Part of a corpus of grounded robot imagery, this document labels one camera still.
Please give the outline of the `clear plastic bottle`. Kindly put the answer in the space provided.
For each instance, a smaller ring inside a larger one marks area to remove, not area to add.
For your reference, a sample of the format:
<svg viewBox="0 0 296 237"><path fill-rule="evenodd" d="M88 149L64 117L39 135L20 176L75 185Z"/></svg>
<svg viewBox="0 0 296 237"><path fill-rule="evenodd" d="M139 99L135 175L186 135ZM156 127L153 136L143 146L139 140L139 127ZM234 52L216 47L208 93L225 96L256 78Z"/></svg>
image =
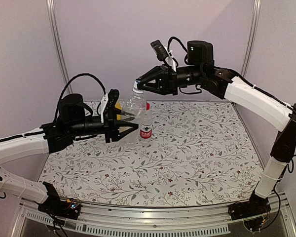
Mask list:
<svg viewBox="0 0 296 237"><path fill-rule="evenodd" d="M137 89L135 86L132 88L132 93L124 101L122 107L121 120L131 123L136 123L138 128L124 137L121 142L129 147L136 145L139 137L139 130L142 123L143 115L146 111L146 100L144 91Z"/></svg>

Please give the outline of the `white blue bottle cap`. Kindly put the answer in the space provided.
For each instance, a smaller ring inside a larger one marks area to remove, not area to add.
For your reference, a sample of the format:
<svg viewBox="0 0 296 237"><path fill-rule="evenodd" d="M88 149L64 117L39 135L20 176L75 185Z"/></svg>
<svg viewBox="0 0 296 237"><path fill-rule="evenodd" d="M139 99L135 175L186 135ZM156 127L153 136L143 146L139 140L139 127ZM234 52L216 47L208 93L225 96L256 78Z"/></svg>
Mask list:
<svg viewBox="0 0 296 237"><path fill-rule="evenodd" d="M135 92L135 93L138 93L138 94L143 94L144 93L143 90L139 89L139 82L137 80L134 81L132 91Z"/></svg>

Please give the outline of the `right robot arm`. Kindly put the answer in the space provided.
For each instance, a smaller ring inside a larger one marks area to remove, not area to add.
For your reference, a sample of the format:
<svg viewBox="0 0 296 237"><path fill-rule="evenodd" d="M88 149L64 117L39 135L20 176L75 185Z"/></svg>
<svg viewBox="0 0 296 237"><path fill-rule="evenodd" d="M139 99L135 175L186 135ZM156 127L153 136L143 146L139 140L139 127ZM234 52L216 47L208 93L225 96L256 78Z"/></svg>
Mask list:
<svg viewBox="0 0 296 237"><path fill-rule="evenodd" d="M185 67L177 67L170 49L159 40L152 49L163 62L135 80L134 87L160 95L177 95L190 85L210 92L255 113L274 126L278 135L270 152L270 159L255 187L251 200L245 205L249 215L256 215L264 208L264 199L284 174L286 165L296 150L296 104L289 105L245 80L232 69L214 65L213 45L206 41L191 40L184 48Z"/></svg>

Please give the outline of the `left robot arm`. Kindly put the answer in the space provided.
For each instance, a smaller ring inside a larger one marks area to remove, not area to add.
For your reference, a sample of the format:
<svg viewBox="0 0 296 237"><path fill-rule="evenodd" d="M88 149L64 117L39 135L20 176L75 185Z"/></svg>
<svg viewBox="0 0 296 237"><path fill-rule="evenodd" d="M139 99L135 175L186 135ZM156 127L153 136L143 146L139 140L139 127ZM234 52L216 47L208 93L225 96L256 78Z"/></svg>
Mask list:
<svg viewBox="0 0 296 237"><path fill-rule="evenodd" d="M119 93L113 89L101 100L101 114L95 116L80 94L65 96L58 102L59 114L55 122L30 132L0 139L0 193L44 203L52 214L60 214L63 203L52 184L33 182L14 175L1 167L17 159L52 154L64 150L75 140L104 135L105 142L116 142L136 131L137 123L118 120L121 110L116 108Z"/></svg>

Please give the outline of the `yellow juice bottle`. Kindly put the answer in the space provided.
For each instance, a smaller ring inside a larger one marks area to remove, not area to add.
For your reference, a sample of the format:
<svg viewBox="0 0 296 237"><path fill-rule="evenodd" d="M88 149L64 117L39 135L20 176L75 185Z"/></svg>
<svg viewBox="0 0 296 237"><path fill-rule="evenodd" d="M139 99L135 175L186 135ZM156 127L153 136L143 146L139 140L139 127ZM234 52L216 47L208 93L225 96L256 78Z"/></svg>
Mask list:
<svg viewBox="0 0 296 237"><path fill-rule="evenodd" d="M116 102L116 104L115 104L115 108L116 108L116 109L119 109L119 110L122 110L122 106L121 106L121 104L120 104L119 101ZM117 119L117 120L121 120L121 114L117 114L117 115L116 115L116 119Z"/></svg>

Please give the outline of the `red cap water bottle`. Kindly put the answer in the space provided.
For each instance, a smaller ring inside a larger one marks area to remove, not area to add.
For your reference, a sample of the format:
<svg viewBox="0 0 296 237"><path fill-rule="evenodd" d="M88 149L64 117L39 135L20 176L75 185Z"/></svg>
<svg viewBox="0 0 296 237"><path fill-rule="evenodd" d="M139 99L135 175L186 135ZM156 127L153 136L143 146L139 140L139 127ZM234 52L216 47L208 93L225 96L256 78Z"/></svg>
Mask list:
<svg viewBox="0 0 296 237"><path fill-rule="evenodd" d="M140 127L140 141L147 145L152 138L152 113L149 102L146 102L146 110L143 114L141 127Z"/></svg>

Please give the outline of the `floral table mat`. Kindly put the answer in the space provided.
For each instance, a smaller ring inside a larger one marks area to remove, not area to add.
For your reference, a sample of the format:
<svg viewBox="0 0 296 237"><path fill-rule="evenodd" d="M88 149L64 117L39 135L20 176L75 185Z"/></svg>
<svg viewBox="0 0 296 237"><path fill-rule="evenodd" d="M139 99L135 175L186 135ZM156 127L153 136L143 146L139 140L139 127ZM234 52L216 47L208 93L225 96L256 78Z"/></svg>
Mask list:
<svg viewBox="0 0 296 237"><path fill-rule="evenodd" d="M177 207L248 199L262 166L235 108L152 102L152 137L134 145L78 141L48 157L40 182L62 197Z"/></svg>

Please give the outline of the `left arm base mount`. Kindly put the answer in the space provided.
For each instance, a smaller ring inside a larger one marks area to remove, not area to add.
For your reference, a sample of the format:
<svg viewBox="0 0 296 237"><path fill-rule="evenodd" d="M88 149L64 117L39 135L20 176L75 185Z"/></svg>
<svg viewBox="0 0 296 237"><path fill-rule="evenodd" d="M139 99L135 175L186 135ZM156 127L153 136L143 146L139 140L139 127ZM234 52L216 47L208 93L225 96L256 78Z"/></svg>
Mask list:
<svg viewBox="0 0 296 237"><path fill-rule="evenodd" d="M52 184L42 183L47 189L47 199L38 204L38 210L51 216L77 220L80 215L81 202L74 198L60 199Z"/></svg>

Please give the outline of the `aluminium front rail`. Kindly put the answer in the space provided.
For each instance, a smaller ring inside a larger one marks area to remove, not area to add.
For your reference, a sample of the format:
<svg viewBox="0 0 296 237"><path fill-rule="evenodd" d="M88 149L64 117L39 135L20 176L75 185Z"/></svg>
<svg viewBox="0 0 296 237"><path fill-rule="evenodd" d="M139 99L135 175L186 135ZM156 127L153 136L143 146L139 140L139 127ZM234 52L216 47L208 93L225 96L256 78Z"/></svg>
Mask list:
<svg viewBox="0 0 296 237"><path fill-rule="evenodd" d="M296 222L284 193L269 197L271 212L263 230L250 232L232 220L228 204L193 207L136 208L84 202L77 220L53 224L36 204L18 207L13 237L296 237Z"/></svg>

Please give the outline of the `right metal frame post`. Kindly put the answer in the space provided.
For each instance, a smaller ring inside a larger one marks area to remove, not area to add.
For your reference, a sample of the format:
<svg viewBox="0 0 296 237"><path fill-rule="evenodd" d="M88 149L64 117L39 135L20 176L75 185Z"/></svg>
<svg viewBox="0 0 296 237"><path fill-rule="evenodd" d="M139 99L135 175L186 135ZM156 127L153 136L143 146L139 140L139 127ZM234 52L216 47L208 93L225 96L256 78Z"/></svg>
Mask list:
<svg viewBox="0 0 296 237"><path fill-rule="evenodd" d="M251 24L250 24L250 30L249 30L249 38L246 46L244 60L241 67L241 75L244 77L247 74L251 55L254 49L254 43L255 43L258 25L259 25L260 9L261 9L261 0L254 0L252 18L251 18Z"/></svg>

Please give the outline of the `metal frame post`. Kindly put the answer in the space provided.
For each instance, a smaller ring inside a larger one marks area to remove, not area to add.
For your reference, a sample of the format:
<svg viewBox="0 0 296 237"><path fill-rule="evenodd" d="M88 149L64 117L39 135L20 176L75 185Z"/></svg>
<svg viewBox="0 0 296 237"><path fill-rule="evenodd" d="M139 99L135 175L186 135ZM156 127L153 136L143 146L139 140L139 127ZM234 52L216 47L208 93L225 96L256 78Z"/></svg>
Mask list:
<svg viewBox="0 0 296 237"><path fill-rule="evenodd" d="M56 18L56 10L55 10L55 4L53 0L47 0L46 1L47 6L47 12L48 12L48 18L50 22L50 28L52 33L52 38L54 42L54 47L56 51L56 56L58 59L61 75L64 81L64 84L67 84L70 80L67 65L65 62L65 58L63 55L63 50L61 46L61 39L59 34L59 29L57 25L57 18Z"/></svg>
<svg viewBox="0 0 296 237"><path fill-rule="evenodd" d="M260 9L261 9L261 0L254 0L252 18L251 18L251 24L250 24L250 30L249 30L249 38L246 46L244 60L241 67L241 75L244 77L247 74L251 55L254 49L254 43L255 43L258 25L259 25Z"/></svg>

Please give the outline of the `left metal frame post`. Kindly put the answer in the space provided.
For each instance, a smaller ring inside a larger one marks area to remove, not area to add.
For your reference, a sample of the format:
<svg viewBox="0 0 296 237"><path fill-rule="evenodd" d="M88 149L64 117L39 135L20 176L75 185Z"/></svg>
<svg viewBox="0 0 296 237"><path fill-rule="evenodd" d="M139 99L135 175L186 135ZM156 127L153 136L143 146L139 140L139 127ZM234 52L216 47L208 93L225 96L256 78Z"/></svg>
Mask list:
<svg viewBox="0 0 296 237"><path fill-rule="evenodd" d="M59 29L57 25L57 18L56 18L56 10L55 10L55 4L53 0L47 0L46 1L47 6L47 12L48 12L48 18L50 22L50 28L52 33L52 38L54 42L54 47L56 51L56 56L58 59L61 75L64 81L64 84L67 84L70 80L67 65L65 62L65 58L63 55L63 50L61 46L61 39L59 34Z"/></svg>

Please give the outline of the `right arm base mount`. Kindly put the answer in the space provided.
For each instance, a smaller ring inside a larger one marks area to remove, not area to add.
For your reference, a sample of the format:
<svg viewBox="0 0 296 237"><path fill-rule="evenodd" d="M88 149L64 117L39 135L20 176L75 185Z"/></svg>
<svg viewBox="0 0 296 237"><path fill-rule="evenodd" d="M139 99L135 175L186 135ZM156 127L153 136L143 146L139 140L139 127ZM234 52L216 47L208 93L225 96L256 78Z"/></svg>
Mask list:
<svg viewBox="0 0 296 237"><path fill-rule="evenodd" d="M246 219L243 224L250 232L261 231L269 220L271 207L268 198L252 194L248 201L235 202L228 206L232 220Z"/></svg>

